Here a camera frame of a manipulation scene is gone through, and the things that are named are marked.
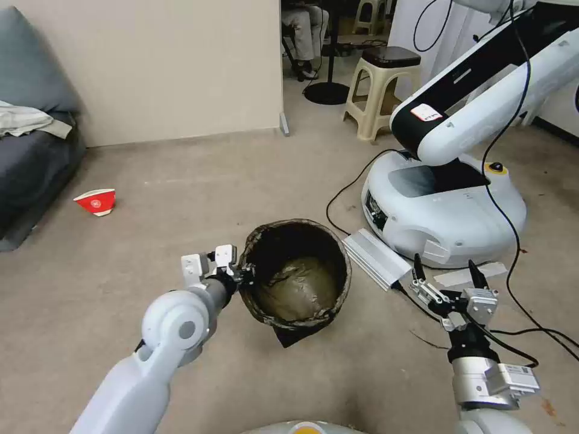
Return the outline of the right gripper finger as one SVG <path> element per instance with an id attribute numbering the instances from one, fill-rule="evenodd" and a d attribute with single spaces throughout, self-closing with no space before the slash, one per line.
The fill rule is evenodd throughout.
<path id="1" fill-rule="evenodd" d="M 433 314 L 447 318 L 451 312 L 457 313 L 454 300 L 443 294 L 426 279 L 423 263 L 418 253 L 414 255 L 411 289 L 416 298 Z"/>
<path id="2" fill-rule="evenodd" d="M 485 275 L 479 270 L 472 259 L 468 261 L 468 268 L 474 288 L 489 290 L 489 284 Z"/>

